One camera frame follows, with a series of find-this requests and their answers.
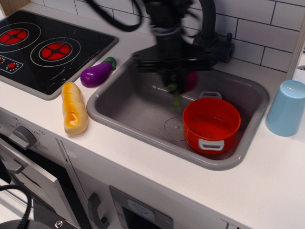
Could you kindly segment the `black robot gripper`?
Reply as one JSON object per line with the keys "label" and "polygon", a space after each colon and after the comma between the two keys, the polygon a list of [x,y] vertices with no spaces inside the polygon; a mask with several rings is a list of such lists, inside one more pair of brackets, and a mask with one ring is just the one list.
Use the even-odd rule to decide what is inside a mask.
{"label": "black robot gripper", "polygon": [[140,72],[160,73],[167,90],[174,89],[170,72],[176,72],[177,92],[186,92],[188,71],[211,69],[217,60],[210,50],[189,44],[180,33],[156,36],[156,44],[132,55]]}

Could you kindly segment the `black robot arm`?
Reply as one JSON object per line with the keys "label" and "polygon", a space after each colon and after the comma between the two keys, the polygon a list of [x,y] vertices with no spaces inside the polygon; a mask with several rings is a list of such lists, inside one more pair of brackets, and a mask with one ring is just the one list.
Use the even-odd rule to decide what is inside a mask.
{"label": "black robot arm", "polygon": [[139,71],[156,72],[168,91],[182,94],[187,90],[187,79],[193,71],[209,70],[217,62],[213,56],[216,8],[213,0],[202,0],[202,30],[193,44],[183,39],[182,19],[189,13],[190,0],[145,0],[150,16],[150,30],[156,44],[133,54]]}

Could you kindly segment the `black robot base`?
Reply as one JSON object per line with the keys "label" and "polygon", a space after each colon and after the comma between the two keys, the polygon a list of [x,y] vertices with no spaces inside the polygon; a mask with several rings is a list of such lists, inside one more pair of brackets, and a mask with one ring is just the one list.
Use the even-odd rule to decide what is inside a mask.
{"label": "black robot base", "polygon": [[[27,208],[27,201],[22,199],[0,200],[0,227],[2,229],[16,229]],[[66,219],[57,215],[40,201],[32,199],[32,207],[26,229],[77,229]]]}

